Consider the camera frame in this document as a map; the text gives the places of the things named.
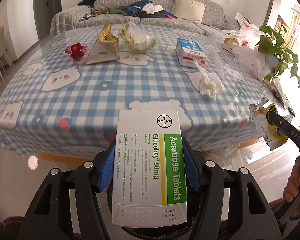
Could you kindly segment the person right hand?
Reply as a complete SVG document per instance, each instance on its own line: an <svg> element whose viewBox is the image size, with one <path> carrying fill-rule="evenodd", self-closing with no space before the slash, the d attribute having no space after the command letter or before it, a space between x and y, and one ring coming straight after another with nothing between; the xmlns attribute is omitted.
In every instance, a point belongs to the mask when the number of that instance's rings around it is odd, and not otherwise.
<svg viewBox="0 0 300 240"><path fill-rule="evenodd" d="M300 187L300 156L296 158L290 177L288 178L287 185L283 190L283 198L287 202L291 202L294 197L299 193Z"/></svg>

